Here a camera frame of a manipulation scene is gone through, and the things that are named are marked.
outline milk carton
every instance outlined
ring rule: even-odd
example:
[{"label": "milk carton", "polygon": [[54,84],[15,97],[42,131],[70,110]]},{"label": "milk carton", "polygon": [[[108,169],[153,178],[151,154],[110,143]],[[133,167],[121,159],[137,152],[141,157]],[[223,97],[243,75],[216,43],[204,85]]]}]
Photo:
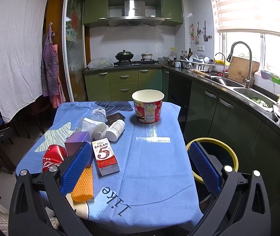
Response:
[{"label": "milk carton", "polygon": [[115,154],[107,138],[92,142],[97,166],[102,176],[120,171]]}]

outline sliding glass door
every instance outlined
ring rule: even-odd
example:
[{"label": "sliding glass door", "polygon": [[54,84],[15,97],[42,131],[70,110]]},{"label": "sliding glass door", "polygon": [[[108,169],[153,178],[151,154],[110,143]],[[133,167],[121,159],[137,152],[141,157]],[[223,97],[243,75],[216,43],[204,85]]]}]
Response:
[{"label": "sliding glass door", "polygon": [[62,48],[70,101],[86,101],[83,71],[86,67],[83,25],[84,0],[64,0]]}]

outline table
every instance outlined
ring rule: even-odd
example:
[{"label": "table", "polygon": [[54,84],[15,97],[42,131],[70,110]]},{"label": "table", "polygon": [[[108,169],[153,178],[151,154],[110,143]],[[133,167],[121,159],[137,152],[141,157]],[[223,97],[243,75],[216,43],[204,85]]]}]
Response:
[{"label": "table", "polygon": [[133,102],[64,103],[57,110],[53,126],[18,164],[17,175],[23,169],[41,172],[45,152],[35,151],[43,146],[45,137],[62,127],[63,134],[70,135],[80,118],[89,117],[97,104],[112,106],[106,108],[107,114],[119,106],[119,112],[126,117],[125,131],[111,144],[120,171],[101,176],[94,159],[94,197],[81,203],[81,213],[77,211],[77,215],[115,233],[145,232],[172,225],[192,230],[202,213],[177,120],[180,107],[171,103],[163,102],[161,119],[152,124],[138,121]]}]

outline white pill bottle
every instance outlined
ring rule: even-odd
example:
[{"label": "white pill bottle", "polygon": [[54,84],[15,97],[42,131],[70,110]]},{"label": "white pill bottle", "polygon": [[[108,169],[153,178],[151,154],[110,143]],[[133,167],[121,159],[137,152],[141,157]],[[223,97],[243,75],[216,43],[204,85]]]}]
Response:
[{"label": "white pill bottle", "polygon": [[106,137],[109,141],[115,142],[125,129],[125,122],[123,120],[115,121],[107,130]]}]

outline purple box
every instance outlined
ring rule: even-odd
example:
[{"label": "purple box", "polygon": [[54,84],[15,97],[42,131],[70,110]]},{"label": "purple box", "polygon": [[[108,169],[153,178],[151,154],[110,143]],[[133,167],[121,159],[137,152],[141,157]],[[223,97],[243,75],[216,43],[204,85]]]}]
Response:
[{"label": "purple box", "polygon": [[[70,137],[64,142],[68,156],[74,155],[75,152],[80,148],[82,142],[88,142],[91,145],[91,137],[88,131],[73,132]],[[91,166],[93,161],[93,155],[89,160],[87,167]]]}]

